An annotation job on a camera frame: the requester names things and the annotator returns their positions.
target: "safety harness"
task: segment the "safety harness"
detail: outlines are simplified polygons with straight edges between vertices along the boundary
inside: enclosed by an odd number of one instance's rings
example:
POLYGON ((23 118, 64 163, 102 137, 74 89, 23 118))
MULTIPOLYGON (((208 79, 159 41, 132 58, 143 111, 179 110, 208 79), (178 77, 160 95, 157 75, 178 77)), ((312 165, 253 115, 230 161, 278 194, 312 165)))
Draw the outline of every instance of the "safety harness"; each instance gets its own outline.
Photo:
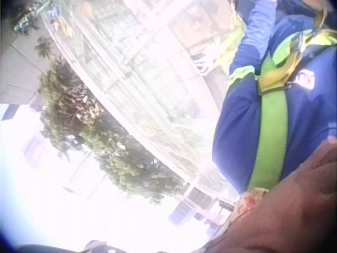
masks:
POLYGON ((288 140, 288 105, 285 90, 288 79, 302 59, 309 45, 337 44, 337 32, 322 29, 326 8, 315 18, 315 29, 290 35, 262 64, 258 78, 261 96, 261 127, 259 146, 249 189, 271 189, 279 182, 288 140))

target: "tree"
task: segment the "tree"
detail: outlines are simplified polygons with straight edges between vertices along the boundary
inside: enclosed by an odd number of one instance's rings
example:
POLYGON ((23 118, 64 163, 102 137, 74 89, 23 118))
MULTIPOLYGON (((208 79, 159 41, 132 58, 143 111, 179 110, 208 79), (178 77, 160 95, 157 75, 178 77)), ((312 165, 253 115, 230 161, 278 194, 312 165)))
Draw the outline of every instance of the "tree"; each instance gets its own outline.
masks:
POLYGON ((41 94, 47 103, 42 133, 60 154, 89 147, 116 186, 154 203, 181 192, 182 179, 104 109, 63 59, 42 76, 41 94))
POLYGON ((44 36, 40 36, 37 39, 38 44, 34 47, 37 51, 38 56, 42 58, 50 59, 50 56, 53 55, 52 52, 52 39, 44 36))

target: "blue uniform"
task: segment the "blue uniform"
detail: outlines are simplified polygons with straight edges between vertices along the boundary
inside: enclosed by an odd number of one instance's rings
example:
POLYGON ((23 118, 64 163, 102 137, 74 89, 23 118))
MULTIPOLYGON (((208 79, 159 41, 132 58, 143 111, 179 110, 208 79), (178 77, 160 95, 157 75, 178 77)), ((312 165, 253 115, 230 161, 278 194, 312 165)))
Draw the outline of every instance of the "blue uniform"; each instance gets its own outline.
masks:
MULTIPOLYGON (((275 10, 276 3, 270 0, 256 2, 230 74, 244 66, 253 66, 259 74, 266 52, 273 55, 289 35, 314 29, 313 18, 302 15, 286 16, 275 25, 275 10)), ((298 168, 328 136, 336 136, 336 57, 335 46, 309 46, 290 77, 294 84, 286 91, 288 141, 280 179, 298 168), (297 83, 300 73, 313 87, 297 83)), ((254 77, 249 73, 231 85, 213 144, 214 162, 239 193, 249 185, 260 135, 261 97, 254 77)))

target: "skin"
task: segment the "skin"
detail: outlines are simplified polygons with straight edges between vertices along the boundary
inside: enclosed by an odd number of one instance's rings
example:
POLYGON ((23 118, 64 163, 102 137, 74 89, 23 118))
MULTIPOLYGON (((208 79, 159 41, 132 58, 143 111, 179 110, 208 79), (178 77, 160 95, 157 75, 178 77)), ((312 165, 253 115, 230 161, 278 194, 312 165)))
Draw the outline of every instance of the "skin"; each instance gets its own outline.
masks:
POLYGON ((320 248, 336 232, 336 171, 337 142, 331 138, 206 253, 334 252, 320 248))

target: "glass facade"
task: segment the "glass facade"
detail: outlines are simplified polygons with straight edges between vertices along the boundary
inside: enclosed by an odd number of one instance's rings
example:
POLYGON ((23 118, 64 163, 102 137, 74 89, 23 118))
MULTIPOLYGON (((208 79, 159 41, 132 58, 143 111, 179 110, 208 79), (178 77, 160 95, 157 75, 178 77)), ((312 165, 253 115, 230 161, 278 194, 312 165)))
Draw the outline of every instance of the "glass facade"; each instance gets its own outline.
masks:
POLYGON ((227 66, 203 77, 193 64, 232 31, 229 3, 61 0, 54 8, 60 16, 42 14, 51 36, 111 114, 183 179, 232 202, 211 159, 227 66))

